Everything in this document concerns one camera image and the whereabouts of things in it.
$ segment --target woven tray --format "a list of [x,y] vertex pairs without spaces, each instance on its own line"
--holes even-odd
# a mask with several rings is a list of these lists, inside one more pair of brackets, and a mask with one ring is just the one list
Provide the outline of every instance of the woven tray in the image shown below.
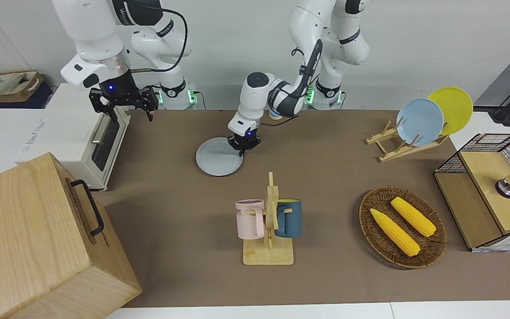
[[[417,208],[428,218],[434,226],[434,235],[426,238],[419,234],[392,206],[391,200],[400,196],[412,206]],[[375,208],[389,216],[407,234],[409,234],[421,247],[421,252],[409,257],[381,230],[377,225],[370,209]],[[405,268],[422,268],[438,261],[446,248],[446,231],[444,224],[435,210],[417,194],[395,186],[383,186],[371,190],[359,206],[359,222],[363,234],[373,249],[389,262]]]

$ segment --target wooden cabinet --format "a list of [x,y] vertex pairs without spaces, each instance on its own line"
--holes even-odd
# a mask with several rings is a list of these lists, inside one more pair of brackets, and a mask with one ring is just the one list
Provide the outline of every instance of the wooden cabinet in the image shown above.
[[105,209],[73,182],[50,153],[0,174],[0,318],[103,318],[140,294]]

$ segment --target mug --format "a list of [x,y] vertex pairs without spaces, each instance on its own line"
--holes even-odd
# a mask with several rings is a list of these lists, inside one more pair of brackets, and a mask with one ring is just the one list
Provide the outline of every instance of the mug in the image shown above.
[[277,204],[278,237],[297,238],[302,234],[302,201],[299,199],[280,199]]
[[262,199],[245,199],[235,202],[239,238],[255,240],[265,236],[263,209],[265,209],[265,201]]

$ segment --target yellow corn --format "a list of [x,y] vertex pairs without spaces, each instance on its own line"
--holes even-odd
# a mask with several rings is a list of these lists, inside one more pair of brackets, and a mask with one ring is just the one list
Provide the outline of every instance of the yellow corn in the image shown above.
[[416,256],[421,250],[421,247],[415,242],[409,234],[400,228],[393,220],[386,214],[371,208],[371,214],[381,227],[383,232],[395,243],[397,246],[409,257]]
[[429,237],[436,231],[436,226],[404,199],[397,196],[391,201],[391,205],[407,220],[407,222],[409,222],[409,224],[418,230],[421,235]]

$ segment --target table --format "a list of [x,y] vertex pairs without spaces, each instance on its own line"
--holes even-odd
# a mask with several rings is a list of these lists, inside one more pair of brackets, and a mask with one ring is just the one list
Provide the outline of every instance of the table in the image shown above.
[[[396,112],[304,111],[286,125],[260,129],[263,143],[238,172],[207,176],[194,153],[206,139],[229,135],[232,116],[162,111],[146,123],[135,113],[110,190],[95,195],[143,287],[128,307],[510,299],[510,254],[468,252],[433,179],[455,151],[451,143],[378,163],[379,150],[363,140]],[[267,171],[275,172],[282,198],[304,203],[290,267],[241,264],[233,202],[264,198]],[[362,241],[359,202],[383,185],[408,188],[439,212],[448,234],[439,262],[395,270]]]

